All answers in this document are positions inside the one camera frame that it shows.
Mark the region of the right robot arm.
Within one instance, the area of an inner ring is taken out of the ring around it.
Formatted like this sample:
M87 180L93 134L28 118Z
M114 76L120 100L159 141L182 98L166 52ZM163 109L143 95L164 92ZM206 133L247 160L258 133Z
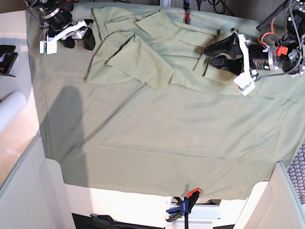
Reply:
M94 20L84 19L75 21L72 18L74 0L26 0L30 15L34 11L39 18L34 17L42 28L40 40L41 54L57 53L60 42L65 48L73 49L76 41L82 41L85 49L92 51L95 48L95 38L92 32Z

